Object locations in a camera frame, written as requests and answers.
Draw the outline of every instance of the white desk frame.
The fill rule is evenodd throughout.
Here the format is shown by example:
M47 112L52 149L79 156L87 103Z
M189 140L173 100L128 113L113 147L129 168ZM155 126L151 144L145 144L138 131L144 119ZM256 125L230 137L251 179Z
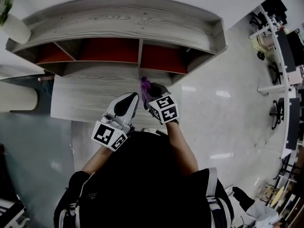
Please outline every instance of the white desk frame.
M295 88L291 87L289 84L289 81L288 81L288 74L286 72L287 66L284 63L282 51L281 51L279 42L277 40L277 35L276 35L277 29L273 25L273 21L268 17L268 15L265 12L262 5L260 5L259 8L261 9L262 13L265 15L268 25L266 27L262 28L261 30L257 31L256 33L252 34L249 38L254 38L255 36L258 36L258 35L264 33L268 29L271 30L271 36L274 41L274 46L276 48L275 51L277 54L277 58L281 64L281 68L283 71L284 82L281 85L273 85L273 86L269 86L269 87L258 88L257 91L260 92L261 94L285 93L285 95L284 95L284 121L286 122L286 129L285 129L285 137L284 137L284 143L283 143L282 154L281 154L281 159L283 159L284 157L289 155L292 151L292 150L289 150L286 148L286 144L288 143L287 136L288 136L288 128L289 128L288 123L289 123L289 110L290 110L289 109L289 106L290 106L289 99L296 98Z

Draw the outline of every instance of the flower pot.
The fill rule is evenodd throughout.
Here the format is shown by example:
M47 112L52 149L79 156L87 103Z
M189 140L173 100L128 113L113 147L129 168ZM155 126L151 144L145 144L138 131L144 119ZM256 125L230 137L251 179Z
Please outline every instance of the flower pot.
M8 14L8 18L2 25L2 29L9 38L21 44L27 43L31 36L31 31L26 24L11 14Z
M0 82L0 112L31 111L38 104L35 89Z

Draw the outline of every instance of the office desk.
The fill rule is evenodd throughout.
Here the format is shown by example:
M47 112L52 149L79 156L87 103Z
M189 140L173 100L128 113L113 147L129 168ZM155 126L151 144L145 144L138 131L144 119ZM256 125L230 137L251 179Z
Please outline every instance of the office desk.
M290 85L288 79L288 73L296 70L295 62L293 59L292 51L290 49L287 37L283 30L278 30L275 26L276 23L273 19L270 19L260 5L262 13L265 15L268 25L267 29L259 30L251 35L249 38L260 35L266 30L271 30L271 35L274 41L275 55L278 60L277 64L280 65L283 71L284 80L280 85L272 85L268 87L258 88L257 91L262 94L271 93L284 93L284 122L285 124L285 137L282 146L281 159L291 153L296 148L297 136L300 123L300 99L296 98L295 88Z

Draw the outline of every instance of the person's right arm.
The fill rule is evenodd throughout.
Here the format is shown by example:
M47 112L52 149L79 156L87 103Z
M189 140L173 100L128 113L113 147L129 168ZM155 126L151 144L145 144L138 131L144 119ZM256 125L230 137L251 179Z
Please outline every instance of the person's right arm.
M199 170L198 162L176 122L166 123L170 144L181 173L189 176Z

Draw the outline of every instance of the person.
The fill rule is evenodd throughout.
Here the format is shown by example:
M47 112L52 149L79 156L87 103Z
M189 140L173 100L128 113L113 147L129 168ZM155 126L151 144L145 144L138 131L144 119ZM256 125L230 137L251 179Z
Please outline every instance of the person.
M261 201L254 201L242 189L233 187L233 197L239 202L241 208L247 215L256 220L256 228L280 228L281 223L278 213L265 206Z
M101 146L71 177L55 210L55 228L183 223L211 227L206 198L210 171L199 171L178 122L165 125L168 135L134 131L115 152ZM226 228L234 213L217 177L214 197L227 204L226 214L221 203L213 204L224 217L216 220L216 227Z

